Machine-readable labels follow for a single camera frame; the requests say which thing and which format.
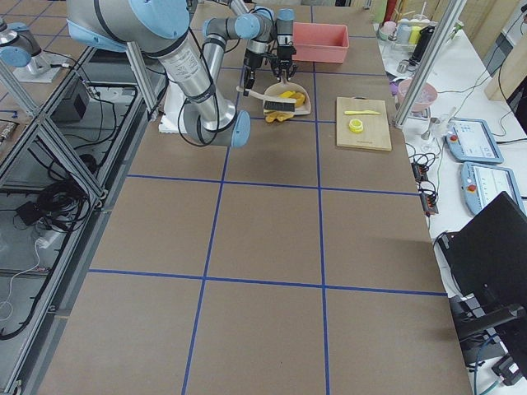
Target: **power adapter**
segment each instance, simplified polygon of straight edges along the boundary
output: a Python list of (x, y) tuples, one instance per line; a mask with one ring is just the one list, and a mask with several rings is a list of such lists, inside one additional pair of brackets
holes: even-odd
[(26, 226), (33, 225), (40, 218), (43, 217), (42, 212), (33, 202), (27, 202), (22, 204), (16, 209), (16, 214), (20, 217), (22, 222), (26, 224)]

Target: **electronic device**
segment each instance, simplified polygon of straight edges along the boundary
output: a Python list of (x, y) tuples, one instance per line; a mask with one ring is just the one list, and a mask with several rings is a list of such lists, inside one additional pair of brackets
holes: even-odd
[(523, 375), (527, 374), (526, 240), (527, 216), (505, 192), (462, 230), (438, 239), (461, 294), (472, 294), (483, 311), (481, 317), (456, 325), (458, 336), (459, 328), (466, 325), (477, 324), (473, 327), (479, 330), (472, 333), (494, 328)]
[(492, 137), (490, 128), (482, 119), (453, 118), (445, 139), (456, 160), (503, 163), (503, 155)]
[(513, 201), (525, 211), (520, 190), (511, 169), (465, 162), (461, 169), (461, 188), (473, 214), (478, 214), (500, 192), (507, 192)]
[(78, 77), (64, 93), (64, 98), (51, 114), (51, 119), (55, 122), (78, 122), (84, 117), (89, 102), (90, 96)]

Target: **white table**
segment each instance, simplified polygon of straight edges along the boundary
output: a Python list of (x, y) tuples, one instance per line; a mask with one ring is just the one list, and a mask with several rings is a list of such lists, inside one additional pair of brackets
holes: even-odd
[[(384, 57), (385, 68), (388, 72), (398, 77), (410, 77), (411, 72), (400, 74), (396, 72), (399, 61), (408, 58), (408, 54), (400, 50), (392, 51), (390, 56)], [(460, 31), (456, 37), (445, 44), (441, 54), (434, 65), (428, 82), (438, 91), (463, 91), (476, 84), (477, 78), (482, 75), (479, 82), (488, 77), (488, 73), (476, 54), (469, 39)], [(485, 119), (495, 134), (503, 134), (499, 124), (500, 118), (510, 111), (505, 101), (490, 101), (484, 94), (484, 89), (490, 82), (488, 78), (481, 86), (475, 88), (473, 94), (466, 100), (465, 104), (458, 112), (459, 118)], [(448, 114), (452, 107), (459, 107), (466, 95), (469, 93), (443, 93), (439, 94), (437, 101), (431, 106), (431, 116), (439, 117)], [(509, 114), (503, 119), (503, 126), (506, 136), (495, 137), (497, 141), (515, 140), (526, 137), (523, 129), (518, 124), (514, 114)], [(412, 144), (417, 152), (423, 140), (420, 135), (427, 129), (427, 122), (409, 119), (403, 128), (404, 136), (409, 144)], [(519, 142), (511, 145), (500, 145), (501, 153), (505, 161), (500, 166), (513, 169), (520, 192), (523, 196), (527, 195), (527, 142)], [(413, 154), (412, 148), (408, 148), (408, 154)], [(461, 164), (454, 160), (448, 147), (444, 146), (441, 167), (439, 160), (428, 172), (428, 178), (439, 186), (439, 214), (431, 217), (430, 236), (435, 239), (441, 232), (446, 230), (456, 231), (465, 226), (473, 215), (467, 208), (463, 192), (461, 190), (460, 171)], [(441, 251), (436, 247), (436, 256), (441, 268), (441, 275), (445, 288), (449, 296), (456, 294), (452, 284), (450, 269)], [(478, 370), (478, 391), (482, 392), (496, 379), (496, 375), (491, 371), (491, 366), (497, 361), (489, 360)], [(500, 384), (492, 391), (496, 395), (525, 395), (527, 393), (527, 380), (521, 379), (513, 387), (506, 387)]]

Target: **yellow plastic knife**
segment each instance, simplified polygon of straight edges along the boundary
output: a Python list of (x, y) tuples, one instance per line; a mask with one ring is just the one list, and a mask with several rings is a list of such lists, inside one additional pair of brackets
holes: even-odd
[(380, 112), (372, 109), (361, 109), (356, 111), (344, 111), (344, 115), (380, 115)]

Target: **pink bin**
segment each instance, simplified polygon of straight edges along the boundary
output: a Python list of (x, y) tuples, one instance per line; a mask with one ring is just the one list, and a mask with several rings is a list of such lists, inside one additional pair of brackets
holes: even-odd
[(345, 25), (295, 22), (293, 42), (293, 60), (307, 62), (343, 63), (349, 48)]

